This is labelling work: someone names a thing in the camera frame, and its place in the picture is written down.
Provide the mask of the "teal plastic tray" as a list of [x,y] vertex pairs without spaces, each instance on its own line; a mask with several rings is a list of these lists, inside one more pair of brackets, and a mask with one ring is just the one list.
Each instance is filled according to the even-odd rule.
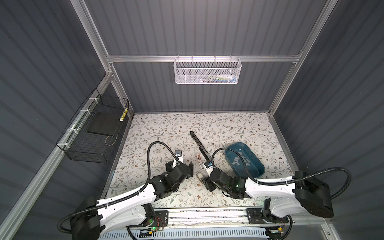
[[243,162],[240,160],[239,156],[233,151],[225,150],[225,158],[230,164],[231,168],[238,177],[248,177],[245,169],[252,175],[253,178],[257,179],[265,173],[265,167],[254,152],[244,143],[234,143],[228,146],[228,149],[236,151],[240,156],[242,156]]

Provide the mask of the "black stapler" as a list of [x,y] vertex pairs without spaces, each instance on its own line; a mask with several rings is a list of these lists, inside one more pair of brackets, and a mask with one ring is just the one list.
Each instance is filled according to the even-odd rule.
[[198,139],[198,137],[196,136],[194,131],[190,131],[190,135],[193,138],[193,140],[196,142],[196,144],[198,145],[198,148],[199,148],[200,152],[202,153],[203,157],[206,159],[206,161],[211,162],[212,157],[209,155],[209,153],[207,152],[207,150],[205,149],[205,147],[203,146],[201,141]]

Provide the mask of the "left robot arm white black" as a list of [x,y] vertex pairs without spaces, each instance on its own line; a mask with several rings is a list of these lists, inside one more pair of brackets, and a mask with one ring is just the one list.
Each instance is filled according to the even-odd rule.
[[179,190],[181,183],[193,177],[194,164],[176,165],[170,173],[153,177],[142,191],[130,191],[119,196],[96,201],[88,198],[78,210],[98,207],[70,218],[73,240],[97,240],[102,235],[128,226],[146,227],[152,224],[155,211],[152,204]]

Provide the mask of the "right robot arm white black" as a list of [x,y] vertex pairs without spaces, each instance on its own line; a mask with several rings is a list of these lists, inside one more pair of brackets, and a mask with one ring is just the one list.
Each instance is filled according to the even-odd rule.
[[315,177],[293,182],[309,176],[303,171],[296,171],[292,177],[254,181],[246,177],[231,177],[218,168],[207,172],[208,177],[199,176],[199,179],[210,192],[218,189],[226,197],[237,200],[267,197],[261,211],[266,221],[299,213],[334,217],[329,185]]

